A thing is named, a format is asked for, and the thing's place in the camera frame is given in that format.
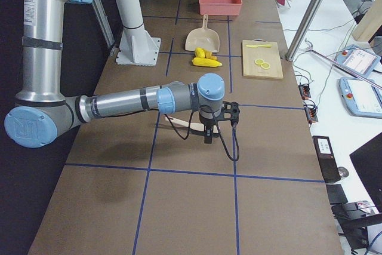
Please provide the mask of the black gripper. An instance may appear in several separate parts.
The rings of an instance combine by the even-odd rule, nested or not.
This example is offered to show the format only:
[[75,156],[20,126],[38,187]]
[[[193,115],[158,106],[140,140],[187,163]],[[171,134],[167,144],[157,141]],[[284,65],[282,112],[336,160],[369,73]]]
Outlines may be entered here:
[[210,138],[215,137],[214,131],[218,131],[218,122],[220,118],[216,116],[215,113],[199,111],[199,120],[203,124],[204,143],[210,144]]

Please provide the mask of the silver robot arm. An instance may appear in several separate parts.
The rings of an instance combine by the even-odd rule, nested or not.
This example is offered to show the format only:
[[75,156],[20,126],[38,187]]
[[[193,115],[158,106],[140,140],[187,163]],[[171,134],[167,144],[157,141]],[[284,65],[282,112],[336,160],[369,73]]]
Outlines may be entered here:
[[93,0],[24,0],[23,88],[6,115],[8,136],[27,148],[40,148],[93,119],[157,110],[198,112],[210,135],[224,115],[224,81],[208,73],[198,82],[144,87],[99,96],[66,97],[60,91],[65,3]]

